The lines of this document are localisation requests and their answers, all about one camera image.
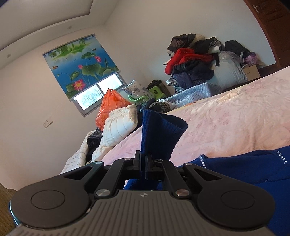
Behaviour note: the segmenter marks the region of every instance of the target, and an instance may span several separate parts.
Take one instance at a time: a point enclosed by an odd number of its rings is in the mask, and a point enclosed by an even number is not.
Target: pink bedsheet
[[[179,166],[196,159],[229,157],[290,145],[290,67],[234,90],[169,112],[189,128],[171,161]],[[102,161],[134,158],[141,148],[142,127],[114,147]]]

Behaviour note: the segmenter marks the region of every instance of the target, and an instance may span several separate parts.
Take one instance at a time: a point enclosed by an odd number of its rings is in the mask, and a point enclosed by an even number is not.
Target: window frame
[[[124,81],[124,79],[122,78],[122,76],[119,74],[119,72],[116,72],[116,73],[113,73],[111,74],[110,76],[112,75],[116,75],[118,77],[118,79],[121,81],[122,85],[119,86],[118,88],[116,88],[115,90],[117,92],[120,92],[122,91],[122,88],[126,87],[127,86],[127,83]],[[100,105],[102,104],[102,101],[103,101],[103,98],[105,96],[105,93],[103,92],[103,90],[100,88],[100,86],[98,85],[98,83],[95,84],[101,95],[103,96],[100,100],[96,101],[94,104],[90,105],[87,109],[83,110],[82,107],[80,106],[80,104],[77,102],[77,100],[75,100],[74,98],[72,99],[72,102],[75,104],[75,106],[77,107],[77,109],[79,110],[79,112],[81,113],[81,115],[83,117],[86,117],[87,115],[89,115],[90,113],[92,113],[94,110],[96,110],[98,107],[100,107]]]

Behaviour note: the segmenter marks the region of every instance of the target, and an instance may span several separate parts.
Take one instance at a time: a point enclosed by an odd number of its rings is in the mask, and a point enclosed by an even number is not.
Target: orange plastic bag
[[[126,107],[130,104],[118,92],[108,89],[103,97],[101,109],[96,117],[96,126],[103,131],[105,120],[109,117],[109,113],[117,108]]]

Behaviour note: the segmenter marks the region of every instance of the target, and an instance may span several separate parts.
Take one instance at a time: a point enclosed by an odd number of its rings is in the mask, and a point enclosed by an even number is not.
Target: door frame
[[[253,13],[253,15],[255,16],[256,20],[258,21],[260,27],[262,28],[265,36],[266,36],[266,39],[268,40],[269,44],[270,44],[270,47],[272,49],[272,52],[273,52],[273,55],[275,57],[275,60],[276,60],[276,63],[277,63],[277,66],[278,68],[281,68],[281,64],[280,64],[280,60],[279,60],[279,57],[277,55],[277,52],[275,50],[275,47],[274,47],[274,44],[264,26],[264,24],[262,23],[261,19],[259,18],[259,14],[257,13],[257,11],[254,9],[253,5],[249,2],[249,0],[244,0],[245,4],[248,6],[248,8],[250,9],[250,11]]]

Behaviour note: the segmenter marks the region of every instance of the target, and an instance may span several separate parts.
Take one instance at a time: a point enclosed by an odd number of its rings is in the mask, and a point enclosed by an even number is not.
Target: cardboard box
[[[258,68],[256,65],[254,66],[247,66],[243,68],[243,71],[245,72],[248,81],[251,81],[253,79],[261,78],[260,73],[258,71]]]

